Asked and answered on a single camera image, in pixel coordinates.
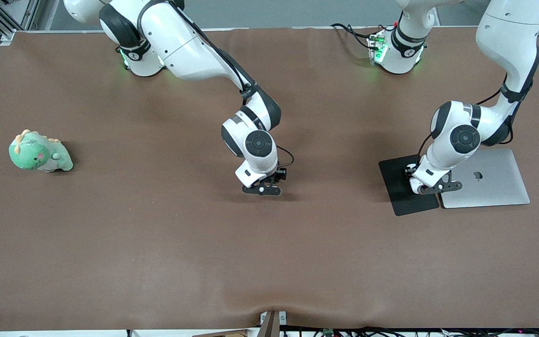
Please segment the black mouse pad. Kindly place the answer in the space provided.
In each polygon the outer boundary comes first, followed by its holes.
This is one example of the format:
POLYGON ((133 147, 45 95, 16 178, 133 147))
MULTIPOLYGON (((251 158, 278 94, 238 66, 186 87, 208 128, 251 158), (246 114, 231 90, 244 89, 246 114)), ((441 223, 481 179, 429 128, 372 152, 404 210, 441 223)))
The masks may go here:
POLYGON ((379 168, 391 205, 396 216, 430 211, 440 207, 435 195, 413 193, 407 175, 406 166, 414 164, 417 155, 403 156, 379 162, 379 168))

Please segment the silver laptop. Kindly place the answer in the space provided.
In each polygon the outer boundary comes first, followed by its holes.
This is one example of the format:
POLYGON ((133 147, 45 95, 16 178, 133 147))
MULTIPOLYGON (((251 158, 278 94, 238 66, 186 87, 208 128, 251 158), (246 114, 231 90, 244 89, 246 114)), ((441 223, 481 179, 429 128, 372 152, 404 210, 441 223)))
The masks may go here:
POLYGON ((443 208, 469 208, 530 203, 513 151, 479 149, 452 170, 460 190, 441 194, 443 208))

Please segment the brown table cover sheet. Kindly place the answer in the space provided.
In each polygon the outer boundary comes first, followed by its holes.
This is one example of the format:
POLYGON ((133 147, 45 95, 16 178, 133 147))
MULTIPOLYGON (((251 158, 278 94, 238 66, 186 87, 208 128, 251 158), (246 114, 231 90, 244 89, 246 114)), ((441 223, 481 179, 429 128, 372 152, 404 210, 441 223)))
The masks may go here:
POLYGON ((539 68, 509 145, 530 204, 396 216, 379 161, 503 79, 475 28, 436 28, 402 76, 333 29, 208 36, 282 107, 272 136, 297 160, 279 197, 241 191, 227 79, 137 77, 101 33, 0 47, 0 331, 237 329, 270 309, 318 328, 539 328, 539 68), (73 169, 15 166, 25 129, 73 169))

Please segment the green plush dinosaur toy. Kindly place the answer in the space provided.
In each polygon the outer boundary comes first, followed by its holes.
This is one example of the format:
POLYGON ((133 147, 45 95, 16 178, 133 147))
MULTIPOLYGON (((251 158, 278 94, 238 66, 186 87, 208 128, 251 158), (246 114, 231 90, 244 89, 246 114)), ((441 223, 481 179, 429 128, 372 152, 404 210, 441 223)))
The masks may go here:
POLYGON ((22 170, 53 173, 70 171, 73 161, 62 141, 25 129, 8 148, 9 157, 22 170))

